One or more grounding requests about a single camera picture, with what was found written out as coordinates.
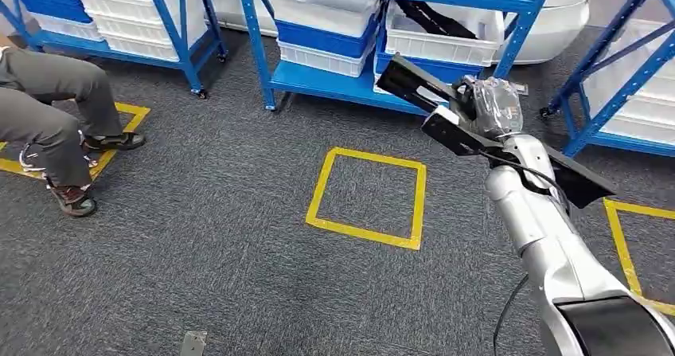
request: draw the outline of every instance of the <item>stacked storage bins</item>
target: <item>stacked storage bins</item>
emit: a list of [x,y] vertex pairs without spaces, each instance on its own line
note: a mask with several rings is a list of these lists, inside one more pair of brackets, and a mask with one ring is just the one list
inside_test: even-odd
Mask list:
[[44,30],[102,41],[80,0],[21,0]]
[[[395,53],[447,84],[465,75],[477,76],[492,65],[493,56],[504,41],[504,18],[500,12],[435,3],[429,6],[464,25],[477,39],[427,33],[391,1],[377,38],[373,65],[376,82]],[[373,91],[385,93],[376,85]]]
[[[662,27],[663,23],[631,19],[607,50],[605,57],[617,53],[631,43]],[[662,35],[615,61],[583,82],[591,117],[618,92],[640,66],[667,38]],[[665,63],[658,72],[600,129],[602,132],[675,144],[675,61]]]
[[[164,0],[181,35],[181,0]],[[178,54],[153,0],[82,0],[110,49],[178,61]],[[207,30],[202,0],[185,0],[187,42],[192,46]]]
[[271,0],[281,59],[359,77],[373,51],[380,0]]

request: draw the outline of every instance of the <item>person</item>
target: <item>person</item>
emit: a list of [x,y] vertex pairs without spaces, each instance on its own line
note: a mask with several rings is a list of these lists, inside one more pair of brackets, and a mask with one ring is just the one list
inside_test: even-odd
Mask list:
[[[74,99],[80,122],[51,103]],[[0,142],[41,147],[48,189],[60,209],[74,217],[96,211],[84,152],[130,150],[143,135],[123,132],[106,73],[86,61],[14,47],[0,48]]]

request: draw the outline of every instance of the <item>plastic bag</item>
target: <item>plastic bag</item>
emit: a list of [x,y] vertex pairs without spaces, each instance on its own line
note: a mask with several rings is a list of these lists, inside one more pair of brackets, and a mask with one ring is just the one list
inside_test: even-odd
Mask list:
[[467,78],[473,81],[476,107],[472,130],[489,139],[522,131],[521,103],[511,83],[494,77],[486,80]]

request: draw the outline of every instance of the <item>gray pants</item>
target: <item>gray pants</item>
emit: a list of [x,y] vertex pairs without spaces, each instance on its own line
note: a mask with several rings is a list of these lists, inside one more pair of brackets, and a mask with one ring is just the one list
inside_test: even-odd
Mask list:
[[0,60],[0,142],[34,142],[42,148],[56,186],[91,183],[80,148],[79,122],[52,107],[75,99],[87,135],[121,135],[122,125],[105,72],[86,61],[8,48]]

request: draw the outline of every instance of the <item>blue metal shelf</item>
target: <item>blue metal shelf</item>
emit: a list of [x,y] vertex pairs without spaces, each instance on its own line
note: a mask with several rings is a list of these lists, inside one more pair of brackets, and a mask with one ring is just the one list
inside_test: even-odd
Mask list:
[[[675,156],[675,145],[608,134],[600,131],[600,129],[602,129],[602,127],[614,117],[628,101],[628,97],[634,95],[647,81],[649,81],[654,73],[661,69],[663,64],[675,56],[675,32],[673,32],[675,29],[675,21],[671,21],[649,35],[631,43],[622,51],[614,53],[610,57],[598,62],[598,59],[607,51],[607,47],[614,40],[617,33],[644,1],[645,0],[626,1],[626,4],[624,4],[618,14],[616,14],[610,25],[603,31],[586,56],[577,65],[575,71],[558,91],[558,94],[546,108],[542,109],[543,115],[552,115],[562,109],[565,123],[568,127],[568,133],[570,135],[570,142],[563,149],[563,153],[570,157],[576,155],[589,143],[628,151],[640,151],[654,155]],[[671,14],[675,16],[675,0],[662,1],[670,10]],[[650,58],[640,66],[625,84],[621,84],[619,90],[610,100],[607,100],[604,107],[591,118],[589,115],[588,98],[583,90],[584,79],[601,68],[620,60],[628,53],[633,52],[653,39],[667,33],[669,35],[661,43],[661,46],[651,54]],[[570,108],[570,98],[574,94],[579,95],[579,101],[583,109],[583,117],[585,120],[585,124],[579,130],[576,129],[574,116],[572,115],[572,109]]]
[[373,107],[387,108],[415,115],[428,115],[422,109],[396,96],[373,92],[373,57],[371,56],[359,77],[338,75],[282,61],[272,75],[270,85],[286,92],[336,98]]
[[[274,10],[268,0],[262,0],[267,11],[274,17]],[[515,12],[517,17],[507,29],[507,37],[512,34],[509,44],[505,47],[502,59],[494,71],[496,77],[506,77],[513,65],[516,55],[521,49],[527,34],[539,14],[545,0],[421,0],[483,8],[488,10],[502,10]],[[373,75],[369,64],[364,69],[364,74],[357,79],[345,78],[328,72],[318,71],[312,68],[302,67],[282,62],[271,76],[267,66],[263,42],[260,37],[260,28],[256,17],[256,8],[253,0],[241,0],[244,15],[248,24],[248,32],[251,38],[253,56],[256,59],[265,108],[276,108],[274,90],[308,93],[327,98],[352,101],[360,104],[368,104],[381,108],[419,113],[419,110],[408,106],[403,100],[393,96],[379,95],[373,92]]]
[[[225,43],[223,42],[222,36],[220,35],[220,27],[218,26],[218,20],[216,18],[211,0],[202,0],[202,2],[206,10],[206,16],[209,20],[209,27],[207,31],[201,37],[199,37],[191,47],[188,47],[185,0],[180,0],[181,23],[179,27],[181,29],[181,33],[178,32],[178,29],[176,28],[177,26],[174,24],[174,20],[171,17],[164,0],[154,0],[154,4],[157,6],[159,16],[162,19],[164,26],[166,27],[166,31],[169,34],[169,37],[178,54],[178,61],[165,61],[161,59],[155,59],[153,57],[144,57],[133,53],[113,51],[108,47],[108,44],[105,41],[91,41],[45,30],[40,30],[32,34],[28,33],[28,31],[25,29],[25,24],[22,20],[21,13],[19,12],[18,0],[14,0],[14,12],[12,12],[12,10],[3,2],[0,2],[0,14],[3,14],[5,18],[7,18],[7,20],[13,25],[13,27],[23,36],[31,49],[41,51],[43,47],[51,46],[64,50],[82,52],[91,56],[106,57],[121,61],[132,61],[145,65],[156,65],[160,67],[180,69],[183,71],[190,84],[191,92],[198,94],[200,97],[203,97],[206,94],[204,86],[197,75],[199,70],[216,51],[218,51],[218,57],[221,60],[224,60],[228,50],[225,46]],[[204,48],[203,53],[199,57],[194,57],[195,60],[193,60],[195,53],[206,43],[206,41],[209,41],[209,43],[207,47]]]

